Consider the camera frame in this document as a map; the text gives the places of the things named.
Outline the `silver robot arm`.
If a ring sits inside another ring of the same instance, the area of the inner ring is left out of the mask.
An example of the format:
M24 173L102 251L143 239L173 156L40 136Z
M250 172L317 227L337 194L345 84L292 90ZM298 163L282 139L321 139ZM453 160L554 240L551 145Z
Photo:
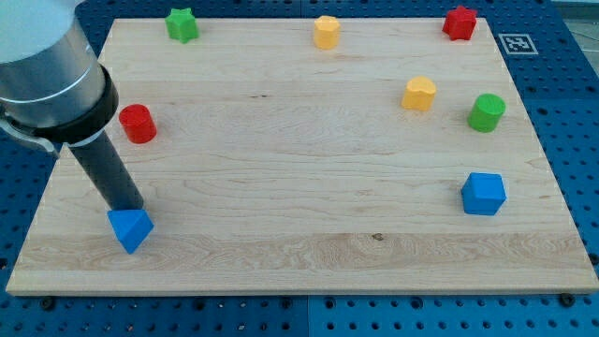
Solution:
M76 16L82 2L1 2L1 127L48 154L58 143L95 140L118 106L110 74Z

